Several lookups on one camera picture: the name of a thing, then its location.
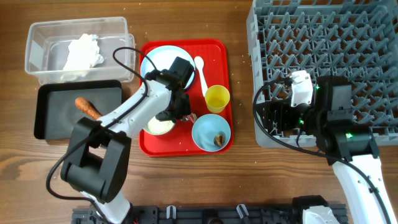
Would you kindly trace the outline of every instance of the clear plastic container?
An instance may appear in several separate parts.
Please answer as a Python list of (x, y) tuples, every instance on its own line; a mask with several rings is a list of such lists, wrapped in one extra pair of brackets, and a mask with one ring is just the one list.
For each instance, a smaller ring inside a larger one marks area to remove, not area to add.
[[(70, 42), (83, 34), (98, 36), (99, 53), (104, 62), (87, 70), (62, 70), (67, 62)], [(129, 82), (134, 75), (118, 65), (112, 54), (118, 47), (132, 46), (135, 46), (134, 37), (128, 34), (127, 21), (123, 17), (36, 22), (29, 29), (25, 71), (36, 76), (40, 84), (65, 82), (67, 76), (77, 77), (72, 82), (110, 79)], [(116, 58), (134, 69), (135, 51), (120, 50)]]

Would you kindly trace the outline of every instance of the white spoon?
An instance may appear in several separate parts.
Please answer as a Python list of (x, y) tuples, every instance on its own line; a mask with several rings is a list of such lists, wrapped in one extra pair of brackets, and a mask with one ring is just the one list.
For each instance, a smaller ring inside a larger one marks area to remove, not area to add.
[(205, 62), (200, 56), (196, 56), (195, 59), (193, 59), (195, 62), (195, 65), (199, 71), (199, 77), (200, 77), (200, 86), (201, 86), (201, 92), (203, 94), (203, 97), (205, 97), (206, 92), (207, 92), (207, 84), (205, 80), (205, 76), (203, 74), (203, 67), (205, 66)]

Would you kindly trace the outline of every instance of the black tray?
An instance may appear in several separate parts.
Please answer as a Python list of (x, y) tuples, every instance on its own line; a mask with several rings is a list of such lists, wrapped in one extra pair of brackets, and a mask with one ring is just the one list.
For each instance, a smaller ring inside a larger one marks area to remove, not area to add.
[(75, 106), (84, 97), (106, 115), (122, 103), (121, 83), (117, 80), (47, 84), (37, 94), (34, 136), (37, 139), (69, 138), (76, 122), (89, 118)]

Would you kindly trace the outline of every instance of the yellow cup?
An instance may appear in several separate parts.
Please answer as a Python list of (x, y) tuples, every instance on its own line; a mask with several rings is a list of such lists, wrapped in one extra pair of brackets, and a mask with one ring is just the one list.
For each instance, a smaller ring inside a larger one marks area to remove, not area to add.
[(213, 85), (205, 95), (206, 105), (210, 112), (220, 113), (224, 110), (230, 99), (229, 91), (222, 85)]

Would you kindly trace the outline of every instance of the white tissue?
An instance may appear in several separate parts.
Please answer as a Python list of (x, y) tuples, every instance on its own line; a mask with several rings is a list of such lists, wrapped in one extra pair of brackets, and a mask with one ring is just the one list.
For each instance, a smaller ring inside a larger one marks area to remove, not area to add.
[[(97, 38), (97, 35), (83, 34), (78, 40), (73, 40), (69, 44), (69, 55), (63, 70), (87, 70), (103, 63)], [(66, 73), (61, 76), (61, 81), (74, 81), (85, 77), (87, 73), (88, 71)]]

